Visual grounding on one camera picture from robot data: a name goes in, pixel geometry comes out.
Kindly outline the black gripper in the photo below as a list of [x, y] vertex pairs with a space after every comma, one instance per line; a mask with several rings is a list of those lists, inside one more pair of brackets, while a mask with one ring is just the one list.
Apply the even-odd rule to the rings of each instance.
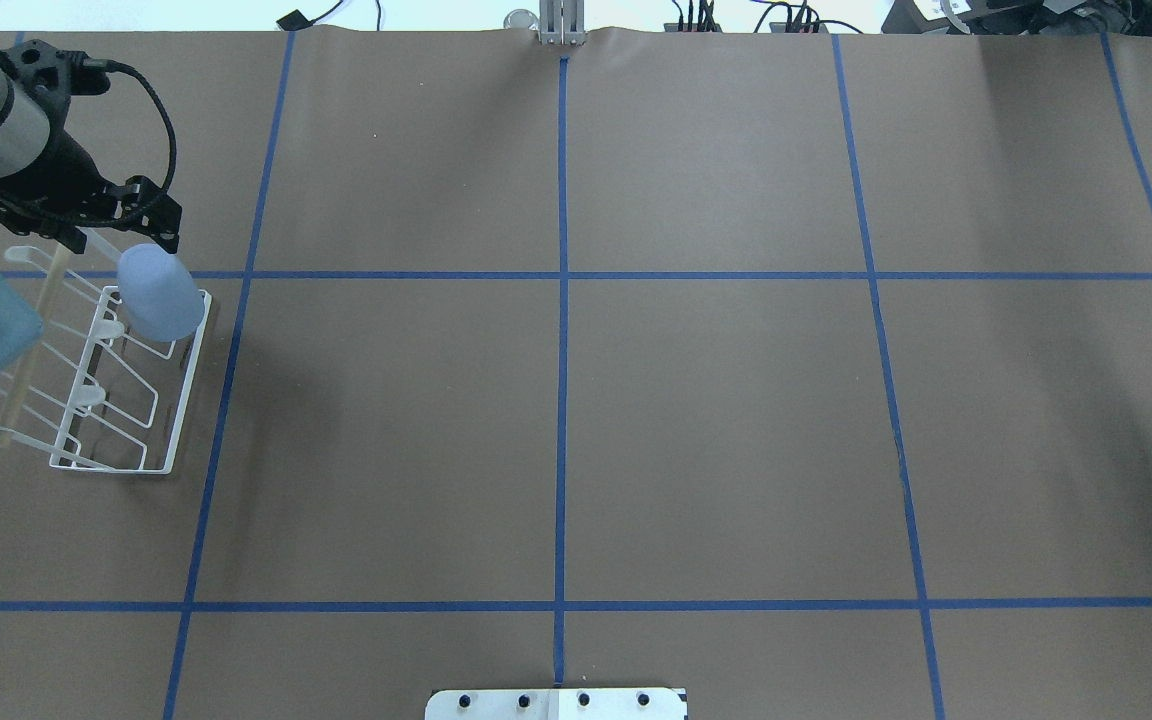
[[26, 168], [0, 179], [0, 223], [13, 234], [40, 234], [74, 252], [86, 242], [79, 228], [109, 228], [142, 234], [166, 252], [179, 252], [182, 209], [168, 190], [177, 170], [177, 132], [161, 114], [168, 141], [161, 184], [132, 176], [122, 184], [105, 179], [88, 151], [65, 131], [63, 120], [50, 120], [44, 151]]

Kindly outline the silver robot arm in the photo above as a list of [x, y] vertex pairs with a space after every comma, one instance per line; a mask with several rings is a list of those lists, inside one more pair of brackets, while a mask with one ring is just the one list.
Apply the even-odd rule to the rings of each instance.
[[[161, 119], [166, 172], [159, 182], [106, 179], [68, 131], [74, 97], [106, 94], [114, 74], [136, 81]], [[86, 250], [86, 232], [132, 232], [173, 253], [182, 218], [170, 196], [177, 167], [177, 132], [168, 109], [132, 65], [40, 40], [0, 47], [0, 225], [6, 232], [36, 234], [74, 253]], [[0, 274], [0, 373], [40, 342], [41, 333], [40, 311]]]

